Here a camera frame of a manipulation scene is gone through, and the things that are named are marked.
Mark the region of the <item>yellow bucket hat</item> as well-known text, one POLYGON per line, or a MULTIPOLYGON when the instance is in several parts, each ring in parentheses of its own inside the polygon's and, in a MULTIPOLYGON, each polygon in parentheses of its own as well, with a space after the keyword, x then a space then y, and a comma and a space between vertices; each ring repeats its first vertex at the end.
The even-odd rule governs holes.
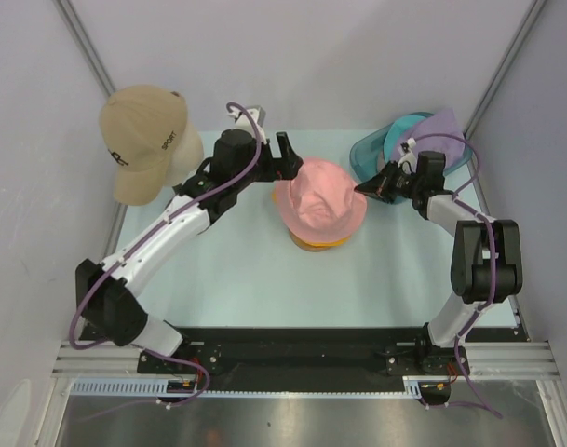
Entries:
POLYGON ((356 232, 351 209, 341 213, 318 192, 292 193, 290 183, 277 183, 273 200, 282 223, 301 243, 343 245, 356 232))

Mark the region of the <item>pink bucket hat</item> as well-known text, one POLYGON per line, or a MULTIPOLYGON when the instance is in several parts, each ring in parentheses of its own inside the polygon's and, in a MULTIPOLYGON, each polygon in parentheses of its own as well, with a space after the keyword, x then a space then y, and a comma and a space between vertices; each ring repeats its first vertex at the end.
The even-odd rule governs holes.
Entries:
POLYGON ((362 225, 367 200, 339 165, 307 157, 292 180, 275 182, 277 212, 288 230, 313 246, 343 244, 362 225))

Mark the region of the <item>tan baseball cap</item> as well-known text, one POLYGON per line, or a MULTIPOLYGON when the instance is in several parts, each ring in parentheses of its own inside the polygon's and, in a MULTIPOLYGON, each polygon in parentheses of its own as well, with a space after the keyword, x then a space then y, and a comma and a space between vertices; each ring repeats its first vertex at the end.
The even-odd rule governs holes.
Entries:
POLYGON ((99 117, 101 135, 117 165, 115 199, 143 206, 160 193, 188 122, 185 99, 153 85, 112 94, 99 117))

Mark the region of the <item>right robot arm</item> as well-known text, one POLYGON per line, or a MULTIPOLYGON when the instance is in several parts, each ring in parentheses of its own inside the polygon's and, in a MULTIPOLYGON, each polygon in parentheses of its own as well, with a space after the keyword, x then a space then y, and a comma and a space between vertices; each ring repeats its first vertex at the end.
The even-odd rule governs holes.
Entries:
POLYGON ((445 188, 446 157, 422 151, 415 171, 390 162, 354 191, 392 204, 410 200, 426 221, 453 237, 450 282, 452 293, 437 316, 426 323, 425 343, 414 350, 416 366, 437 373, 448 362, 448 348, 457 348, 479 317, 522 288, 520 230, 512 220, 495 220, 463 202, 445 188))

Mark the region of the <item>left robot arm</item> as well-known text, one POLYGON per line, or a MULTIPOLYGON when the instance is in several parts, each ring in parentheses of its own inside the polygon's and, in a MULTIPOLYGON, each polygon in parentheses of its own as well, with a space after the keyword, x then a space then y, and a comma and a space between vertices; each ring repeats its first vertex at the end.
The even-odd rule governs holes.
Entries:
POLYGON ((102 341, 154 351, 169 371, 191 360, 185 335, 151 316, 138 298, 154 274, 185 242, 204 233, 235 206, 253 183, 296 178, 303 164, 285 132, 276 135, 280 155, 270 142, 243 129, 228 129, 214 143, 212 156, 175 187, 164 211, 122 250, 99 263, 86 259, 75 269, 77 314, 102 341))

